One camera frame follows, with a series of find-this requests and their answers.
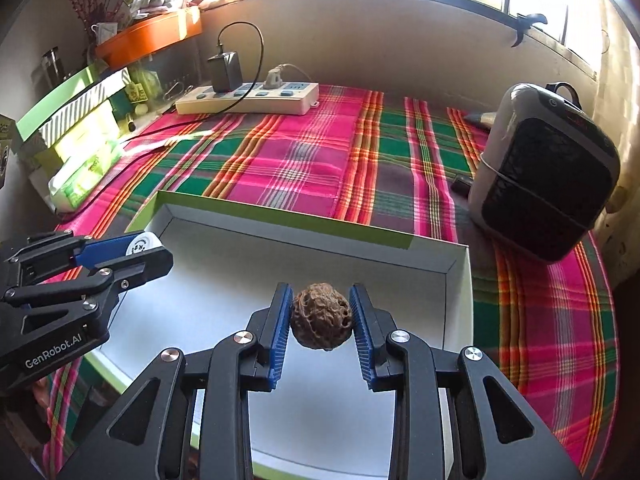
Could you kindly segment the white round container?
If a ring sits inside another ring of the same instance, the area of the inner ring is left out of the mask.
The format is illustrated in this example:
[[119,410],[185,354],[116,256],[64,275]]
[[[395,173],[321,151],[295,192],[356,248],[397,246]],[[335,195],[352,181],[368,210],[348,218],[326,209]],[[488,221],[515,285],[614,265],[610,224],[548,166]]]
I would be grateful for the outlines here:
[[126,255],[137,255],[139,252],[147,252],[148,250],[162,246],[163,243],[153,232],[144,231],[132,239],[126,249]]

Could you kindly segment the brown walnut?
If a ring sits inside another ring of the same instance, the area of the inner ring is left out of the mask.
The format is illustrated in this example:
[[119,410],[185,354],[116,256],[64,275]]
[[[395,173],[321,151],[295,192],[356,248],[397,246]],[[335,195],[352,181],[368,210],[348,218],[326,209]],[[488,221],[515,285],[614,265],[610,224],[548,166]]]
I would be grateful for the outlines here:
[[332,351],[352,336],[354,315],[347,299],[331,284],[314,283],[295,296],[290,325],[303,347]]

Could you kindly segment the green tissue pack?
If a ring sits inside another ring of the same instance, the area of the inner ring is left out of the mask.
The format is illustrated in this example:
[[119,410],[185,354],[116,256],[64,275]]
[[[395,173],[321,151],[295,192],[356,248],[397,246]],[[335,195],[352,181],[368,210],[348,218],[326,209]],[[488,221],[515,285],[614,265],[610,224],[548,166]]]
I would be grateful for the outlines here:
[[73,212],[122,157],[122,146],[106,140],[93,148],[82,148],[49,180],[50,201],[56,212]]

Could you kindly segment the green white cardboard box tray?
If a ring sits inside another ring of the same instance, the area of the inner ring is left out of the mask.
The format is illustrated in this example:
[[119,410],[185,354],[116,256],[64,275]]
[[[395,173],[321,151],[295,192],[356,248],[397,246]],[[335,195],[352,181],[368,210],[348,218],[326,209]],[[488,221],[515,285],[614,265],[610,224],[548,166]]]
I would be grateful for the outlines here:
[[[127,292],[110,338],[90,363],[126,389],[163,349],[212,348],[270,304],[279,283],[299,292],[363,284],[375,307],[430,346],[473,340],[468,248],[355,223],[175,192],[155,194],[130,223],[172,253],[171,271]],[[254,393],[250,443],[266,479],[383,479],[390,469],[394,397],[372,392],[357,350],[309,350],[290,340],[282,376]]]

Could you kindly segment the stacked green white boxes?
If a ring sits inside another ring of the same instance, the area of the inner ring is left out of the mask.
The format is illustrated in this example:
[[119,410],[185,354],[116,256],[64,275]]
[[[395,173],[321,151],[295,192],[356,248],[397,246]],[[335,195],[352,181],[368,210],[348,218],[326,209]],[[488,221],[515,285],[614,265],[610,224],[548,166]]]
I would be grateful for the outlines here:
[[81,119],[126,87],[129,70],[111,70],[97,60],[49,91],[16,124],[12,152],[35,166],[35,154],[62,139]]

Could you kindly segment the plaid pink green tablecloth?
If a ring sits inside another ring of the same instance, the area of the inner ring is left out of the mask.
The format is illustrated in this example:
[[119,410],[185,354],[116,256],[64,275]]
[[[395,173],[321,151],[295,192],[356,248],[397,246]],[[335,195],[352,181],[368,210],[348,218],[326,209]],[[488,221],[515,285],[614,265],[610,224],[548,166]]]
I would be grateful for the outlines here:
[[485,235],[450,185],[472,176],[486,134],[460,110],[324,86],[303,116],[168,112],[128,143],[66,228],[121,233],[157,191],[303,212],[469,247],[474,341],[565,446],[599,472],[618,387],[614,302],[592,236],[544,264]]

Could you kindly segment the black charger adapter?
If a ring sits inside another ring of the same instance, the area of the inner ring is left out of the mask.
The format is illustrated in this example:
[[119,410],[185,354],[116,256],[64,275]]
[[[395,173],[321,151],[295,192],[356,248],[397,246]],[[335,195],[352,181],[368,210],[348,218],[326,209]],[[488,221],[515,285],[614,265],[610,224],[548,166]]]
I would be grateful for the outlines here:
[[216,93],[228,93],[242,86],[240,58],[236,52],[222,52],[211,56],[207,60],[207,67]]

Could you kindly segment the white power strip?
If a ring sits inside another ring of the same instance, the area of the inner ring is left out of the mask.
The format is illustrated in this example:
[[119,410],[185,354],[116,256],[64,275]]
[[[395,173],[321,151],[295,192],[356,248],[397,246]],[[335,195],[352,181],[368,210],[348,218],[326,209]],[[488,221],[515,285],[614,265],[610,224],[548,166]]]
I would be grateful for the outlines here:
[[319,85],[316,82],[286,82],[282,87],[267,90],[262,84],[248,92],[250,82],[227,93],[215,92],[212,86],[201,86],[175,102],[181,115],[230,113],[262,113],[305,115],[319,102]]

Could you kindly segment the white mug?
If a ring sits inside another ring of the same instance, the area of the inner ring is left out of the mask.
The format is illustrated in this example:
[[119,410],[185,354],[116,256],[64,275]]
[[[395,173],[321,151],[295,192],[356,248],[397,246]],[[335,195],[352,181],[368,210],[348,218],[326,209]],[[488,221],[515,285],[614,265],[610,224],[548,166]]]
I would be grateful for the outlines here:
[[90,26],[91,31],[96,36],[96,44],[104,44],[118,34],[118,24],[116,22],[99,22]]

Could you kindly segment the grey black small heater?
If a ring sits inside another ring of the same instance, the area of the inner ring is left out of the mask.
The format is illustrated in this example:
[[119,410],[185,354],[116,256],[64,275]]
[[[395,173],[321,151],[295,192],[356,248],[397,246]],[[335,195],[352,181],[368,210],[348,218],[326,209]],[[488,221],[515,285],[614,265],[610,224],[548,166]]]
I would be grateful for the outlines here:
[[469,194],[476,224],[545,262],[593,228],[620,176],[610,138],[572,101],[536,84],[503,96]]

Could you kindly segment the white plug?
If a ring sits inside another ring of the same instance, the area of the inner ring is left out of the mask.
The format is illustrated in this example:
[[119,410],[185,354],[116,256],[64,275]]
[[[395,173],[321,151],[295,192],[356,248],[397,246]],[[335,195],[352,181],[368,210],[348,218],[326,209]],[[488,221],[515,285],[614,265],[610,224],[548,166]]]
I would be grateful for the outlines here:
[[310,76],[297,65],[291,63],[281,63],[277,66],[274,66],[271,70],[268,70],[266,79],[262,83],[262,88],[264,88],[265,90],[274,90],[277,88],[281,88],[284,85],[282,74],[288,68],[294,70],[294,72],[296,73],[299,73],[299,75],[303,75],[308,81],[311,81]]

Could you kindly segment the orange tray shelf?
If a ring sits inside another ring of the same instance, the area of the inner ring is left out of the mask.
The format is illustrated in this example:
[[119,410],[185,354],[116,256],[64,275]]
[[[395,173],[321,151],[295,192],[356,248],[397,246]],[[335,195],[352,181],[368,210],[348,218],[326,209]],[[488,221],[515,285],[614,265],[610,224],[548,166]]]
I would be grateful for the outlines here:
[[200,8],[189,6],[131,25],[96,46],[96,58],[112,70],[119,70],[202,31]]

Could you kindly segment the black window hook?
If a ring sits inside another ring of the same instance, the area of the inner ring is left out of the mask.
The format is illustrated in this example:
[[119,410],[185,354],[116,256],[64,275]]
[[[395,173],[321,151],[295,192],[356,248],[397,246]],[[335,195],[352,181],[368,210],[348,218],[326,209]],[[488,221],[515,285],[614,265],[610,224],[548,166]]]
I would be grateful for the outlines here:
[[531,14],[516,14],[516,38],[513,44],[511,44],[512,48],[519,46],[524,40],[525,33],[531,29],[536,24],[548,24],[548,18],[542,13],[531,13]]

